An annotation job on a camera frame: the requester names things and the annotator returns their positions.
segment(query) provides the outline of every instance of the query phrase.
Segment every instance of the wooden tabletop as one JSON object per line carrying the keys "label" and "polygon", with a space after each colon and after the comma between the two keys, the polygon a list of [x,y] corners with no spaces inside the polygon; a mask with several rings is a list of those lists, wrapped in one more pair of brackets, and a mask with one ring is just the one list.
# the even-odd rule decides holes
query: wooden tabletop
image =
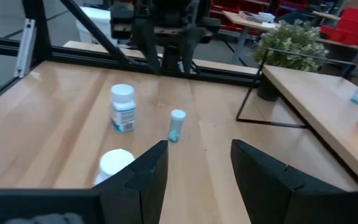
{"label": "wooden tabletop", "polygon": [[319,16],[319,17],[323,17],[323,18],[325,18],[325,19],[332,19],[332,20],[335,20],[335,21],[338,21],[338,20],[341,19],[341,18],[338,17],[338,16],[335,16],[335,15],[332,15],[332,14],[328,14],[328,13],[325,13],[325,12],[313,11],[313,15],[316,15],[316,16]]}
{"label": "wooden tabletop", "polygon": [[[261,31],[269,31],[272,29],[276,29],[276,27],[274,28],[269,28],[269,27],[264,27],[262,26],[261,23],[259,22],[254,22],[254,21],[248,21],[246,19],[241,18],[238,14],[233,13],[233,12],[226,12],[223,11],[223,14],[234,24],[238,24],[238,25],[242,25],[242,26],[246,26],[246,27],[250,27],[253,29],[257,29],[257,30],[261,30]],[[358,46],[357,45],[347,45],[347,44],[342,44],[340,42],[336,42],[336,41],[332,41],[332,40],[326,40],[326,39],[322,39],[319,38],[318,42],[322,42],[325,44],[334,44],[334,45],[340,45],[340,46],[344,46],[344,47],[350,47],[353,49],[357,49],[358,50]]]}
{"label": "wooden tabletop", "polygon": [[247,19],[243,19],[237,13],[234,13],[234,12],[223,11],[223,14],[234,24],[238,24],[238,25],[242,25],[242,26],[246,26],[249,28],[262,30],[262,31],[269,31],[271,29],[274,29],[274,28],[270,28],[270,27],[264,27],[264,26],[262,26],[262,23],[260,23],[260,22],[254,22],[254,21],[249,21]]}
{"label": "wooden tabletop", "polygon": [[[135,89],[136,128],[110,120],[110,87]],[[234,178],[230,146],[241,139],[323,181],[358,189],[305,129],[238,123],[246,88],[135,72],[43,62],[0,96],[0,188],[92,187],[99,158],[122,148],[139,157],[167,138],[170,112],[187,113],[169,144],[160,223],[250,223]],[[281,101],[252,94],[242,118],[297,123]]]}
{"label": "wooden tabletop", "polygon": [[265,66],[264,74],[358,175],[358,89],[329,75]]}

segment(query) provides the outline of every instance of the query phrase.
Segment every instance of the green plant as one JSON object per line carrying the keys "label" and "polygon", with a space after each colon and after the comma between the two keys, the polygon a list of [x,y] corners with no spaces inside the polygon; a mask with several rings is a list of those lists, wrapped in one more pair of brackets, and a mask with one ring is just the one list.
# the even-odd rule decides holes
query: green plant
{"label": "green plant", "polygon": [[[257,62],[261,63],[266,50],[269,48],[316,57],[325,57],[328,53],[324,45],[317,42],[320,32],[319,27],[311,27],[309,23],[302,24],[301,21],[296,21],[295,25],[287,24],[284,21],[280,21],[279,24],[278,29],[262,34],[262,38],[254,52],[254,58]],[[324,61],[297,55],[269,52],[266,64],[315,72],[324,64]]]}

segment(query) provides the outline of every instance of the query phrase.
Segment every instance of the bottle label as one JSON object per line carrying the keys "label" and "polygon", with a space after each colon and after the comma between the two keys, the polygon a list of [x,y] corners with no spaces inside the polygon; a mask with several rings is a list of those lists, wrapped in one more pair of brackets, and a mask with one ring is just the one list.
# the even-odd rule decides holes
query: bottle label
{"label": "bottle label", "polygon": [[118,132],[132,131],[135,125],[135,108],[118,111],[112,107],[111,120]]}

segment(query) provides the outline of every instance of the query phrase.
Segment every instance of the black metal stand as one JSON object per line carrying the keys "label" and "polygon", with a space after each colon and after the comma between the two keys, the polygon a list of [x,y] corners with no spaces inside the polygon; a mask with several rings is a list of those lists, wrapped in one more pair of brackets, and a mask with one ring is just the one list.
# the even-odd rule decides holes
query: black metal stand
{"label": "black metal stand", "polygon": [[319,60],[324,60],[331,63],[343,63],[347,65],[347,70],[342,75],[343,78],[349,78],[350,73],[353,71],[353,69],[356,67],[353,63],[350,62],[342,62],[338,60],[331,60],[327,58],[319,58],[319,57],[312,57],[307,55],[300,55],[300,54],[294,54],[292,52],[286,52],[284,50],[277,50],[277,49],[268,49],[266,50],[266,53],[264,54],[264,57],[262,59],[262,63],[260,63],[258,72],[256,76],[254,77],[252,84],[250,88],[247,91],[246,97],[241,103],[241,106],[239,108],[239,111],[236,115],[236,121],[243,122],[243,123],[254,123],[254,124],[264,124],[264,125],[272,125],[272,126],[280,126],[280,127],[286,127],[286,128],[304,128],[310,130],[313,135],[317,138],[317,140],[331,153],[331,155],[338,161],[338,163],[346,170],[346,172],[357,182],[358,184],[358,175],[338,156],[338,154],[335,152],[335,150],[318,134],[318,132],[307,122],[307,120],[298,112],[298,110],[280,93],[281,99],[284,101],[284,103],[295,113],[295,115],[299,118],[300,121],[304,125],[299,124],[286,124],[286,123],[278,123],[278,122],[271,122],[271,121],[260,121],[260,120],[254,120],[254,119],[242,119],[240,118],[241,112],[244,109],[244,106],[246,105],[246,102],[249,98],[249,95],[251,94],[251,91],[256,87],[257,81],[261,77],[262,69],[266,63],[267,55],[269,52],[278,52],[281,54],[290,54],[290,55],[299,55],[301,57],[310,57],[315,58]]}

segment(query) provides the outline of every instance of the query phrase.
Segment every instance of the metal frame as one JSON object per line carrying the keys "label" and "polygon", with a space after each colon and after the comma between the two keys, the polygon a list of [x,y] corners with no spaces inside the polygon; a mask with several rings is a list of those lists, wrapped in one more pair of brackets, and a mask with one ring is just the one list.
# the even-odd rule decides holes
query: metal frame
{"label": "metal frame", "polygon": [[14,77],[23,78],[28,74],[34,51],[35,20],[26,19],[23,27],[23,36],[20,42],[19,53],[17,54],[16,69]]}
{"label": "metal frame", "polygon": [[277,90],[280,93],[280,98],[284,101],[284,103],[292,110],[293,113],[298,117],[298,119],[304,124],[286,124],[286,123],[279,123],[279,122],[271,122],[271,121],[261,121],[261,120],[254,120],[254,119],[242,119],[240,118],[240,115],[242,113],[242,110],[244,109],[244,106],[246,105],[246,102],[249,98],[249,95],[251,91],[256,87],[257,81],[259,80],[259,77],[262,75],[262,69],[267,61],[267,55],[269,52],[277,52],[280,54],[289,54],[289,55],[298,55],[301,57],[309,57],[314,58],[318,60],[324,60],[326,62],[334,63],[334,64],[345,64],[347,65],[346,69],[342,73],[342,77],[345,79],[350,78],[350,74],[355,69],[356,65],[350,62],[343,62],[340,60],[332,60],[328,58],[321,58],[321,57],[314,57],[310,55],[303,55],[303,54],[296,54],[293,52],[287,52],[284,50],[277,50],[277,49],[267,49],[264,57],[262,59],[262,63],[260,63],[258,72],[256,76],[254,77],[252,84],[250,88],[247,91],[246,97],[241,103],[241,106],[239,108],[239,111],[236,114],[236,121],[242,122],[242,123],[254,123],[254,124],[263,124],[263,125],[271,125],[271,126],[279,126],[279,127],[286,127],[286,128],[301,128],[301,129],[307,129],[312,132],[312,134],[317,138],[317,140],[330,152],[330,154],[338,161],[338,163],[346,170],[346,172],[356,181],[358,184],[358,175],[342,160],[342,158],[339,157],[339,155],[335,152],[335,150],[321,137],[318,132],[307,122],[307,120],[296,110],[296,108],[283,96],[283,94],[280,92],[280,90]]}
{"label": "metal frame", "polygon": [[[89,30],[89,32],[95,37],[95,39],[108,51],[107,53],[93,52],[89,50],[69,49],[66,47],[51,46],[49,31],[47,27],[47,19],[45,17],[45,9],[43,0],[22,0],[25,11],[25,18],[35,20],[35,26],[37,28],[35,33],[35,44],[32,58],[30,61],[30,70],[43,61],[49,60],[61,63],[70,63],[76,65],[86,65],[92,67],[103,67],[116,70],[127,70],[131,72],[142,72],[148,74],[154,74],[151,66],[148,65],[146,59],[133,58],[125,56],[119,49],[113,46],[112,43],[106,38],[106,36],[95,26],[95,24],[81,11],[81,9],[72,0],[61,0],[61,2],[68,8],[68,10]],[[20,42],[16,40],[8,40],[0,38],[0,55],[8,55],[16,57],[19,53]],[[180,72],[173,72],[162,70],[161,75],[187,78],[192,80],[201,80],[207,82],[226,83],[230,85],[250,86],[246,97],[244,98],[240,110],[236,116],[236,121],[267,124],[275,126],[284,126],[290,128],[307,128],[318,138],[323,145],[332,152],[335,156],[335,152],[330,148],[324,139],[318,135],[318,133],[307,123],[305,119],[297,112],[294,107],[282,96],[284,102],[294,111],[294,113],[305,123],[303,126],[294,124],[282,124],[266,121],[256,121],[249,119],[240,119],[239,115],[244,108],[244,105],[249,97],[250,91],[258,84],[259,77],[261,76],[262,68],[266,62],[267,54],[269,51],[281,52],[283,54],[292,54],[291,52],[285,52],[282,50],[269,49],[265,53],[265,57],[259,67],[257,74],[246,74],[241,72],[233,72],[228,70],[221,70],[209,67],[199,67],[200,74],[185,74]],[[299,55],[302,57],[311,57],[320,60],[325,60],[332,63],[344,63],[347,66],[343,73],[343,77],[348,78],[351,70],[355,67],[353,63],[342,62],[338,60],[331,60],[326,58],[312,57],[309,55]],[[13,77],[6,84],[0,86],[0,95],[15,85],[20,78]],[[346,166],[346,164],[337,155],[335,158],[341,163],[345,169],[352,175],[352,177],[358,182],[358,176]]]}
{"label": "metal frame", "polygon": [[[288,128],[307,128],[305,125],[298,125],[298,124],[285,124],[285,123],[278,123],[278,122],[271,122],[271,121],[260,121],[260,120],[253,120],[253,119],[242,119],[240,118],[240,115],[242,113],[242,110],[244,109],[244,106],[246,105],[246,102],[248,100],[249,95],[251,94],[251,91],[256,87],[257,85],[257,81],[259,80],[259,77],[261,77],[262,75],[262,69],[267,61],[267,55],[269,54],[269,52],[276,52],[279,54],[288,54],[288,55],[297,55],[297,56],[301,56],[301,57],[308,57],[308,58],[314,58],[314,59],[318,59],[318,60],[322,60],[325,62],[330,62],[330,63],[334,63],[334,64],[344,64],[347,65],[346,69],[342,72],[341,77],[345,78],[345,79],[349,79],[351,77],[351,72],[356,68],[356,65],[351,63],[351,62],[343,62],[340,60],[333,60],[333,59],[328,59],[328,58],[322,58],[322,57],[315,57],[315,56],[311,56],[311,55],[305,55],[305,54],[296,54],[293,52],[288,52],[285,50],[278,50],[278,49],[267,49],[264,57],[262,59],[262,62],[259,65],[259,69],[258,72],[256,73],[256,76],[254,77],[252,84],[250,86],[250,88],[247,91],[246,97],[243,99],[240,109],[237,112],[236,115],[236,121],[238,122],[245,122],[245,123],[255,123],[255,124],[267,124],[267,125],[274,125],[274,126],[281,126],[281,127],[288,127]],[[301,117],[301,114],[299,114],[297,112],[297,110],[290,104],[287,103],[290,107],[290,109],[297,115],[297,117]]]}

